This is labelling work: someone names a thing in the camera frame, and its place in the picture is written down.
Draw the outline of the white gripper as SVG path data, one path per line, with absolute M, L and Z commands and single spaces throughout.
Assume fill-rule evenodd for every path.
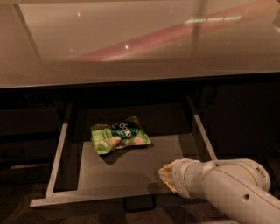
M 158 170 L 158 175 L 173 193 L 187 199 L 203 199 L 203 166 L 199 160 L 184 158 L 166 164 Z

